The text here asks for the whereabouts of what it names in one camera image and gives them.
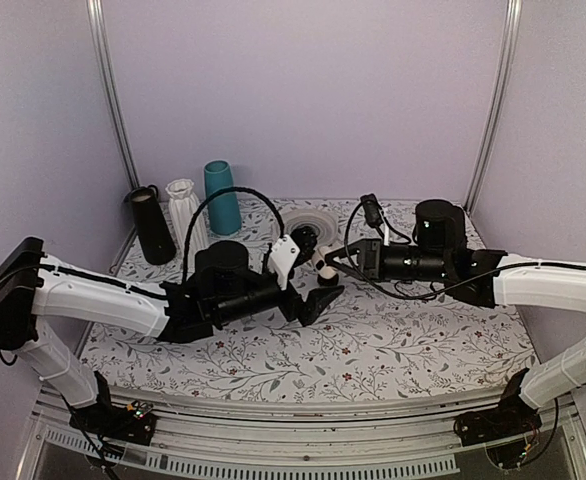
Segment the white earbuds charging case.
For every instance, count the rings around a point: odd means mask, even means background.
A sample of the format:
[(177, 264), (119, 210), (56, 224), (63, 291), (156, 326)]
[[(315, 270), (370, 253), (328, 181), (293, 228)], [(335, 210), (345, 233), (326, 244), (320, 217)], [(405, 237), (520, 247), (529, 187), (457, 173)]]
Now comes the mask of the white earbuds charging case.
[(339, 284), (338, 272), (327, 264), (326, 254), (330, 252), (328, 246), (317, 248), (311, 258), (311, 264), (317, 274), (317, 283), (323, 287), (337, 286)]

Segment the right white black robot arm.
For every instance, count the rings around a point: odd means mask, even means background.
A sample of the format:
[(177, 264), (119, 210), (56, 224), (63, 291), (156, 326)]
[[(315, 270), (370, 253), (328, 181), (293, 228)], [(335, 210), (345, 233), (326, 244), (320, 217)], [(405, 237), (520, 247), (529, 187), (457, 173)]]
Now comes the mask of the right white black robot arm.
[[(379, 236), (346, 241), (324, 260), (375, 289), (390, 281), (439, 282), (442, 293), (477, 307), (524, 305), (586, 313), (586, 264), (470, 249), (465, 213), (446, 200), (420, 202), (413, 233), (401, 244), (389, 240), (391, 229), (374, 195), (363, 196), (356, 208)], [(586, 337), (516, 374), (491, 412), (490, 427), (510, 436), (527, 422), (529, 412), (585, 385)]]

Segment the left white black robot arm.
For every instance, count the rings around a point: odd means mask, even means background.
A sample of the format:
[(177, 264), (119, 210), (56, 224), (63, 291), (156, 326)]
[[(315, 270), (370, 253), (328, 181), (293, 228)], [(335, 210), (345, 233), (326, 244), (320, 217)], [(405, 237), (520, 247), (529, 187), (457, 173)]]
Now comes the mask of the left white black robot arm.
[(121, 426), (121, 412), (107, 401), (103, 380), (71, 353), (46, 317), (186, 344), (271, 309), (311, 325), (344, 290), (334, 285), (300, 295), (290, 279), (302, 251), (289, 235), (269, 247), (261, 271), (250, 268), (244, 245), (218, 241), (196, 253), (195, 270), (183, 283), (126, 283), (67, 264), (42, 247), (41, 239), (28, 237), (0, 265), (0, 351), (25, 360), (101, 434)]

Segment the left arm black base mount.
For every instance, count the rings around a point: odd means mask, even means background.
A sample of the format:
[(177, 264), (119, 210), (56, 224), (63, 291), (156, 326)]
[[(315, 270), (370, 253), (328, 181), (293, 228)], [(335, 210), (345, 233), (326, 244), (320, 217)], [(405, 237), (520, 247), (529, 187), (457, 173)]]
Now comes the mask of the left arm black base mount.
[(112, 403), (106, 379), (95, 372), (98, 393), (96, 402), (82, 408), (71, 408), (69, 425), (100, 439), (114, 439), (149, 446), (155, 433), (158, 417), (154, 406), (134, 400), (124, 407)]

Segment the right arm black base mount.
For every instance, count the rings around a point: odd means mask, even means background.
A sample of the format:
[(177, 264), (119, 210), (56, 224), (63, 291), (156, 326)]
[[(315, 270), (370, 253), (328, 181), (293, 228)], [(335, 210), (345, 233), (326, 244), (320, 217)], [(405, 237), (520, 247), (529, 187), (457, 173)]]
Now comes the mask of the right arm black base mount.
[(508, 381), (495, 407), (468, 411), (454, 419), (453, 432), (463, 446), (524, 434), (542, 426), (538, 410), (520, 398), (521, 384), (528, 372), (525, 368)]

